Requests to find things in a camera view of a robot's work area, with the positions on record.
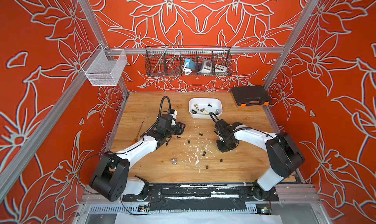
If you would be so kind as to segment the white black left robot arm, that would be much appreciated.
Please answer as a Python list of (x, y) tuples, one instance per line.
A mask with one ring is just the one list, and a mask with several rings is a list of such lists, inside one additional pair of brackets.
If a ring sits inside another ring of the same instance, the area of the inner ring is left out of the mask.
[(154, 124), (141, 134), (141, 139), (118, 152), (107, 151), (90, 179), (90, 194), (98, 194), (114, 202), (133, 195), (141, 201), (149, 196), (149, 182), (141, 177), (129, 177), (129, 171), (146, 155), (168, 145), (174, 136), (184, 133), (186, 125), (178, 122), (177, 111), (172, 109), (168, 96), (163, 96)]

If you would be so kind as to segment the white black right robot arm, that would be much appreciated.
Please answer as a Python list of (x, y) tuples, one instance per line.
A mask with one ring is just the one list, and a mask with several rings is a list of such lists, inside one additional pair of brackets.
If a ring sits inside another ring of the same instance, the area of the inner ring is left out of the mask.
[(229, 152), (241, 141), (257, 146), (267, 152), (268, 170), (252, 183), (251, 194), (254, 199), (263, 201), (270, 196), (270, 191), (277, 184), (288, 178), (305, 162), (305, 158), (291, 136), (286, 132), (266, 133), (248, 127), (240, 122), (228, 124), (213, 112), (210, 117), (215, 123), (214, 132), (220, 152)]

